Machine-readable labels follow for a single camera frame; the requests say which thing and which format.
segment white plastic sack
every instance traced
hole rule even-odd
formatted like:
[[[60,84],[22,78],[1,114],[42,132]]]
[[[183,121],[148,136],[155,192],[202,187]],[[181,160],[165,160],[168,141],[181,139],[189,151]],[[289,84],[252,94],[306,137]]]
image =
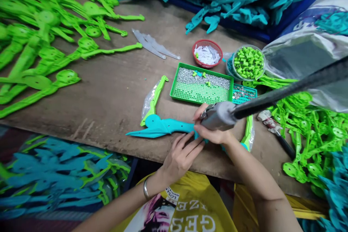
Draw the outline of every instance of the white plastic sack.
[[[266,74],[302,79],[348,55],[348,36],[319,31],[314,25],[321,15],[347,12],[348,0],[322,0],[304,11],[262,50],[267,58]],[[310,90],[313,105],[348,113],[348,79]]]

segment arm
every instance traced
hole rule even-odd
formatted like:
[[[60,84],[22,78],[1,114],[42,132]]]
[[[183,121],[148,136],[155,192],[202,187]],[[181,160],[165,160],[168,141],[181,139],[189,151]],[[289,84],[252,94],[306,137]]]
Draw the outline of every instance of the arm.
[[[194,129],[216,144],[222,144],[233,161],[243,182],[253,198],[260,231],[302,231],[285,194],[271,174],[233,136],[230,131],[208,130],[200,124],[199,117],[207,104],[196,111]]]
[[[146,187],[150,198],[184,176],[194,159],[202,151],[204,146],[202,138],[198,138],[184,147],[193,135],[194,132],[191,132],[177,137],[163,166],[148,178]],[[109,232],[147,202],[143,186],[144,182],[141,182],[122,194],[80,224],[74,232]]]

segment person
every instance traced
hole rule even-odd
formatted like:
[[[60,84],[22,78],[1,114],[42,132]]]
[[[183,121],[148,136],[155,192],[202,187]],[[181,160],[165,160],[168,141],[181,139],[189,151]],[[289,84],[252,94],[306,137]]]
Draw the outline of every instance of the person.
[[[302,231],[294,212],[271,174],[230,131],[210,131],[194,114],[194,133],[173,142],[163,165],[153,174],[81,223],[74,232],[109,231],[237,231],[219,194],[203,174],[188,171],[202,151],[204,140],[222,144],[249,190],[260,231]]]

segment blue plastic bin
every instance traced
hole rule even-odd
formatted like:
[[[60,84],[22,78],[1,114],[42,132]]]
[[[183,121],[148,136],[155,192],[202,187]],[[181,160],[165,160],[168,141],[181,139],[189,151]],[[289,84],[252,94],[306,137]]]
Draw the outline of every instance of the blue plastic bin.
[[[281,34],[281,32],[303,11],[305,11],[315,0],[303,0],[300,2],[293,3],[283,12],[282,19],[278,25],[273,25],[267,29],[259,29],[251,25],[242,24],[237,21],[232,21],[231,19],[221,19],[220,25],[225,28],[233,29],[239,33],[249,36],[258,40],[261,40],[265,43],[270,43]],[[193,13],[198,13],[202,7],[193,5],[192,3],[187,2],[186,0],[169,0],[171,4],[179,6],[185,10],[188,10]]]

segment small tray of beads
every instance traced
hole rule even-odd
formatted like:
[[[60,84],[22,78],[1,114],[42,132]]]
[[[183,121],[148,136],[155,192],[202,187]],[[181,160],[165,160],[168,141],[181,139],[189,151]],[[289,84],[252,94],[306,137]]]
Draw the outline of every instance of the small tray of beads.
[[[257,90],[239,84],[233,85],[232,102],[234,104],[241,104],[257,97]]]
[[[179,63],[170,96],[198,104],[232,102],[233,77]]]

